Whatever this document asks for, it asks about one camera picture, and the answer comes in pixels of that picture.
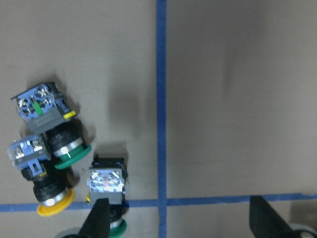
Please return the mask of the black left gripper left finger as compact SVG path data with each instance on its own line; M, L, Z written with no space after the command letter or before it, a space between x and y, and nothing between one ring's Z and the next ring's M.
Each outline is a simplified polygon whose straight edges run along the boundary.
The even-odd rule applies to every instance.
M80 238L107 238L110 232L110 206L107 198L97 199L81 227Z

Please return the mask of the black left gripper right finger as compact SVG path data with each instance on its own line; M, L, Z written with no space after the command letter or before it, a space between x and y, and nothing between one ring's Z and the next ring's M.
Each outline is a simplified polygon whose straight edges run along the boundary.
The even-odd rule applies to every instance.
M293 230L262 196L251 196L249 227L256 238L291 238Z

